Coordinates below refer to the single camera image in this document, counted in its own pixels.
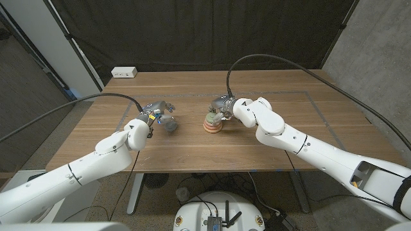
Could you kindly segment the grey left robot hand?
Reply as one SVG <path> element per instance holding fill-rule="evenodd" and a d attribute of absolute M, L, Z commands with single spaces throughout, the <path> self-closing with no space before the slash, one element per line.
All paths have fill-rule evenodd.
<path fill-rule="evenodd" d="M 165 111 L 172 113 L 175 106 L 165 101 L 156 101 L 147 104 L 142 108 L 143 111 L 137 116 L 138 119 L 150 124 L 157 121 L 159 124 L 175 124 L 174 118 L 171 115 L 165 114 Z"/>

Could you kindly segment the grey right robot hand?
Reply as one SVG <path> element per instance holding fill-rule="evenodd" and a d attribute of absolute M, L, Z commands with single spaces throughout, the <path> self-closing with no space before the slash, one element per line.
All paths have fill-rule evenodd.
<path fill-rule="evenodd" d="M 214 99 L 209 105 L 209 112 L 214 113 L 211 124 L 217 125 L 222 121 L 231 120 L 234 117 L 233 108 L 237 100 L 237 98 L 228 95 Z"/>

